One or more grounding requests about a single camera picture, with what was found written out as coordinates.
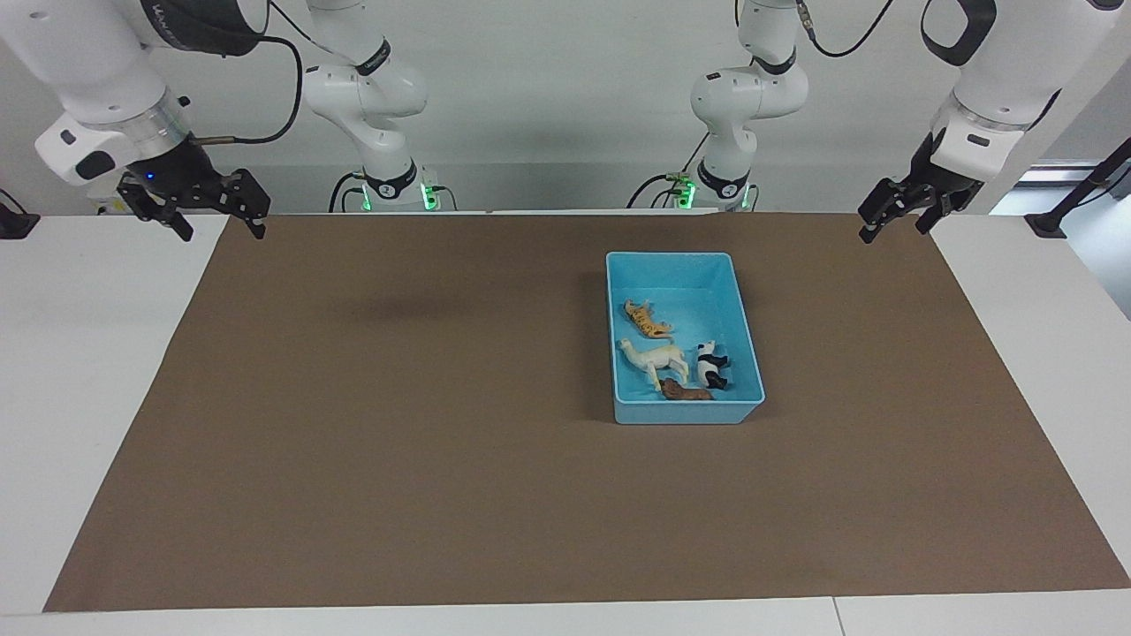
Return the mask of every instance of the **brown fabric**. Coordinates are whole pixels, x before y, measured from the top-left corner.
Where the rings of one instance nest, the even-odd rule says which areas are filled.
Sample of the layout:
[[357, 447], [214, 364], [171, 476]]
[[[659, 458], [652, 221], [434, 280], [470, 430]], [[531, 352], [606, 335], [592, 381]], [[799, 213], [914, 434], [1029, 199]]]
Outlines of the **brown fabric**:
[[[932, 241], [857, 225], [231, 224], [46, 609], [1128, 586]], [[734, 257], [744, 424], [612, 423], [610, 250]]]

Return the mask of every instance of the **plastic bin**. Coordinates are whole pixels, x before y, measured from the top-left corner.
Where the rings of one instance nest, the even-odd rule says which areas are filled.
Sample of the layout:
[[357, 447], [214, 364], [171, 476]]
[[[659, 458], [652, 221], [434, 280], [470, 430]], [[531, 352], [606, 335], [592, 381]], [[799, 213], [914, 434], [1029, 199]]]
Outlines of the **plastic bin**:
[[[766, 398], [754, 356], [746, 312], [731, 256], [722, 252], [610, 252], [605, 257], [608, 285], [608, 333], [613, 362], [613, 403], [622, 424], [737, 424]], [[638, 351], [668, 344], [646, 338], [624, 313], [624, 301], [649, 301], [653, 319], [670, 323], [675, 345], [691, 367], [689, 388], [701, 388], [696, 376], [697, 347], [715, 341], [716, 355], [729, 358], [723, 390], [711, 389], [714, 401], [668, 401], [653, 387], [619, 349], [629, 338]], [[679, 380], [671, 369], [661, 379]]]

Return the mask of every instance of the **table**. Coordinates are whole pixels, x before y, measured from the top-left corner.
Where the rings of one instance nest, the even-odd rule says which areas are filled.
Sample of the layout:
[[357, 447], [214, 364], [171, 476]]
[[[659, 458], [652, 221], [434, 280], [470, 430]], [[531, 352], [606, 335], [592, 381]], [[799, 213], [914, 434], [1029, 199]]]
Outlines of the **table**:
[[[207, 265], [197, 237], [49, 217], [0, 246], [0, 633], [1126, 634], [1131, 591], [729, 602], [37, 614]], [[1131, 323], [1067, 243], [958, 216], [934, 232], [1113, 550], [1131, 559]]]

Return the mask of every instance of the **cable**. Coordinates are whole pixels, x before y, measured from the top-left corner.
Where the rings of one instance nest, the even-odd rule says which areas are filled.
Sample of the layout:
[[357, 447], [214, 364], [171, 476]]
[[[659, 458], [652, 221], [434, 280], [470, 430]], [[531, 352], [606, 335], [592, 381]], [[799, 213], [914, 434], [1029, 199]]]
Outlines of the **cable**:
[[286, 123], [283, 128], [279, 128], [274, 134], [267, 137], [202, 137], [197, 139], [197, 144], [201, 146], [217, 145], [217, 144], [243, 144], [248, 146], [254, 146], [259, 144], [270, 144], [276, 141], [286, 135], [291, 127], [294, 126], [294, 120], [299, 118], [299, 110], [302, 109], [302, 55], [299, 53], [299, 48], [294, 45], [294, 42], [286, 40], [284, 37], [276, 37], [274, 35], [259, 35], [257, 40], [260, 42], [270, 42], [273, 44], [282, 44], [291, 50], [291, 54], [294, 55], [294, 103], [291, 105], [291, 115], [287, 117]]
[[334, 204], [338, 203], [338, 192], [342, 191], [342, 187], [346, 184], [346, 181], [351, 179], [360, 179], [360, 177], [357, 177], [356, 172], [347, 172], [334, 184], [334, 192], [330, 195], [330, 205], [326, 208], [327, 214], [334, 214]]
[[624, 207], [625, 208], [632, 207], [636, 204], [636, 200], [638, 198], [640, 198], [640, 195], [642, 195], [644, 191], [648, 189], [648, 186], [651, 186], [653, 183], [655, 183], [657, 181], [663, 181], [666, 178], [667, 178], [666, 174], [657, 174], [657, 175], [653, 177], [651, 179], [649, 179], [649, 180], [645, 181], [644, 183], [641, 183], [640, 187], [637, 188], [637, 191], [632, 194], [632, 198], [629, 199], [629, 205], [627, 205]]
[[362, 188], [349, 188], [345, 192], [342, 192], [342, 212], [343, 213], [345, 213], [345, 210], [346, 210], [346, 199], [349, 198], [349, 195], [365, 196], [365, 190], [362, 189]]
[[291, 28], [293, 28], [299, 35], [301, 35], [303, 40], [305, 40], [307, 42], [310, 42], [314, 46], [318, 46], [318, 42], [314, 42], [313, 37], [311, 37], [310, 35], [307, 35], [307, 32], [303, 31], [301, 26], [299, 26], [297, 24], [295, 24], [295, 22], [293, 19], [291, 19], [291, 16], [286, 15], [286, 11], [284, 11], [282, 7], [279, 7], [278, 5], [275, 3], [275, 0], [267, 0], [267, 6], [269, 8], [271, 8], [271, 9], [274, 9], [275, 11], [277, 11], [278, 15], [283, 16], [283, 19], [285, 19], [286, 23], [288, 25], [291, 25]]
[[215, 33], [222, 33], [224, 35], [228, 35], [228, 36], [232, 36], [232, 37], [242, 37], [244, 40], [254, 40], [257, 42], [270, 42], [273, 44], [282, 44], [282, 45], [286, 46], [287, 49], [290, 49], [291, 50], [291, 54], [294, 55], [294, 67], [295, 67], [294, 104], [291, 106], [291, 117], [287, 118], [287, 121], [286, 121], [286, 123], [283, 124], [283, 128], [278, 129], [277, 131], [275, 131], [275, 134], [269, 135], [267, 137], [250, 137], [250, 138], [249, 137], [233, 137], [233, 136], [200, 137], [200, 138], [198, 138], [196, 140], [197, 145], [199, 145], [199, 146], [216, 146], [216, 145], [226, 145], [226, 144], [244, 144], [244, 145], [270, 144], [271, 141], [275, 141], [275, 140], [279, 139], [280, 137], [283, 137], [284, 135], [286, 135], [287, 131], [291, 130], [291, 127], [294, 126], [294, 120], [297, 119], [297, 117], [299, 117], [299, 110], [302, 108], [302, 78], [303, 78], [303, 71], [302, 71], [302, 54], [299, 53], [299, 48], [295, 46], [293, 42], [291, 42], [290, 40], [286, 40], [285, 37], [276, 37], [274, 35], [264, 35], [261, 33], [251, 33], [251, 34], [248, 34], [248, 33], [240, 33], [240, 32], [236, 32], [236, 31], [228, 31], [226, 28], [221, 28], [218, 26], [215, 26], [213, 24], [209, 24], [209, 23], [200, 19], [193, 12], [185, 10], [184, 7], [181, 7], [176, 2], [166, 2], [165, 6], [166, 6], [166, 8], [171, 8], [174, 11], [180, 12], [181, 17], [191, 19], [192, 22], [197, 23], [198, 25], [200, 25], [201, 27], [204, 27], [204, 28], [206, 28], [208, 31], [211, 31], [211, 32], [215, 32]]
[[440, 191], [448, 192], [448, 196], [451, 197], [451, 209], [454, 209], [456, 212], [459, 212], [459, 204], [456, 203], [456, 192], [452, 192], [451, 188], [449, 188], [447, 186], [433, 186], [432, 187], [432, 191], [433, 192], [440, 192]]
[[1095, 203], [1095, 201], [1102, 199], [1104, 197], [1104, 195], [1110, 195], [1112, 192], [1112, 190], [1114, 190], [1115, 188], [1117, 188], [1119, 184], [1122, 183], [1123, 180], [1128, 178], [1128, 174], [1131, 174], [1131, 167], [1124, 170], [1123, 171], [1123, 175], [1120, 177], [1119, 179], [1116, 179], [1115, 181], [1113, 181], [1107, 188], [1104, 189], [1103, 192], [1099, 192], [1098, 195], [1096, 195], [1096, 196], [1094, 196], [1094, 197], [1091, 197], [1089, 199], [1085, 199], [1085, 200], [1076, 204], [1074, 206], [1072, 206], [1072, 209], [1086, 206], [1086, 205], [1088, 205], [1090, 203]]
[[804, 27], [805, 33], [809, 34], [809, 40], [813, 43], [813, 46], [818, 50], [818, 52], [828, 58], [844, 58], [855, 53], [861, 46], [864, 45], [865, 42], [867, 42], [867, 40], [872, 36], [872, 33], [875, 31], [875, 27], [880, 26], [880, 23], [883, 20], [883, 16], [888, 14], [888, 9], [891, 8], [892, 2], [895, 2], [895, 0], [888, 0], [884, 2], [883, 8], [880, 9], [880, 14], [877, 15], [875, 20], [872, 22], [872, 26], [867, 27], [867, 31], [864, 32], [864, 35], [861, 36], [858, 42], [848, 49], [836, 53], [827, 50], [824, 46], [821, 46], [821, 43], [817, 41], [817, 29], [813, 28], [813, 18], [809, 12], [809, 6], [805, 5], [805, 0], [797, 0], [797, 12], [801, 15], [801, 25]]
[[679, 194], [680, 194], [679, 190], [664, 190], [663, 192], [656, 195], [655, 199], [651, 199], [651, 205], [649, 207], [655, 208], [656, 204], [659, 203], [659, 197], [663, 197], [664, 195], [667, 195], [667, 198], [671, 199], [672, 195], [679, 195]]
[[703, 144], [707, 143], [708, 137], [710, 137], [709, 130], [707, 132], [703, 132], [703, 138], [699, 140], [699, 145], [696, 146], [696, 149], [691, 151], [691, 156], [688, 157], [688, 162], [683, 164], [683, 170], [681, 170], [680, 172], [687, 172], [688, 169], [691, 167], [691, 162], [696, 161], [696, 155], [699, 154], [699, 151], [703, 149]]
[[11, 203], [16, 204], [16, 207], [19, 208], [19, 212], [21, 212], [24, 214], [27, 214], [27, 208], [25, 208], [23, 205], [20, 205], [20, 203], [18, 200], [16, 200], [16, 197], [9, 195], [8, 190], [5, 190], [3, 188], [0, 188], [0, 195], [3, 195], [5, 197], [8, 198], [8, 200], [10, 200]]

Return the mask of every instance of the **toy animal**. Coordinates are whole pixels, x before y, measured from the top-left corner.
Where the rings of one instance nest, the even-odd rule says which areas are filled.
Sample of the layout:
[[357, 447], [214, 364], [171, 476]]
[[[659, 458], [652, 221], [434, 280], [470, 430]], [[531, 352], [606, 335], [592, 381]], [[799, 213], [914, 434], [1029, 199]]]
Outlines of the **toy animal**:
[[688, 376], [691, 373], [691, 368], [683, 359], [683, 352], [680, 351], [680, 347], [674, 344], [665, 344], [664, 346], [657, 346], [656, 349], [642, 352], [637, 351], [628, 338], [622, 338], [619, 345], [621, 351], [624, 352], [624, 356], [629, 359], [629, 362], [631, 362], [633, 367], [640, 369], [645, 373], [648, 373], [648, 378], [651, 379], [651, 384], [656, 387], [657, 392], [662, 389], [659, 386], [659, 378], [656, 376], [656, 369], [671, 368], [677, 372], [683, 379], [683, 383], [687, 384]]
[[726, 388], [727, 379], [718, 375], [718, 370], [729, 363], [727, 356], [715, 355], [715, 341], [702, 343], [699, 345], [699, 360], [696, 364], [699, 384], [707, 388]]
[[705, 388], [683, 388], [683, 385], [672, 378], [664, 378], [659, 383], [661, 393], [668, 399], [707, 401], [715, 399], [715, 396]]
[[648, 301], [637, 306], [632, 304], [632, 299], [624, 301], [624, 313], [628, 315], [629, 320], [640, 329], [646, 338], [667, 338], [675, 342], [672, 337], [672, 326], [667, 323], [654, 323], [651, 320], [651, 308], [648, 307]]

